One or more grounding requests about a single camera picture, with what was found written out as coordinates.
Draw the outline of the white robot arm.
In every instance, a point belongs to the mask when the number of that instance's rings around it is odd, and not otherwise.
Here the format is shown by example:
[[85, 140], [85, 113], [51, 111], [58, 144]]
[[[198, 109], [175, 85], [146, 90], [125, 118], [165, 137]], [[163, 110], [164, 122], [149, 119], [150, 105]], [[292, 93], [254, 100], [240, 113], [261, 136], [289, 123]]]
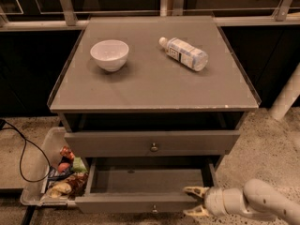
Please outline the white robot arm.
[[202, 199], [194, 208], [184, 210], [187, 216], [238, 215], [259, 221], [281, 218], [289, 225], [300, 225], [300, 204], [260, 179], [250, 179], [242, 188], [184, 187], [183, 191]]

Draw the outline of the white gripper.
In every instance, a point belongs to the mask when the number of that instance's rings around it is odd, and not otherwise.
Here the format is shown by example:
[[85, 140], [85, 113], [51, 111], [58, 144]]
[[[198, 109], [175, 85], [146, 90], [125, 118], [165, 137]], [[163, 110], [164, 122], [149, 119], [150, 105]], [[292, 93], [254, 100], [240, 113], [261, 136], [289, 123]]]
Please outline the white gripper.
[[192, 209], [184, 210], [186, 216], [191, 217], [206, 217], [207, 211], [214, 217], [224, 217], [228, 215], [224, 205], [223, 190], [218, 187], [184, 187], [183, 191], [187, 195], [195, 195], [203, 198], [204, 207], [198, 205]]

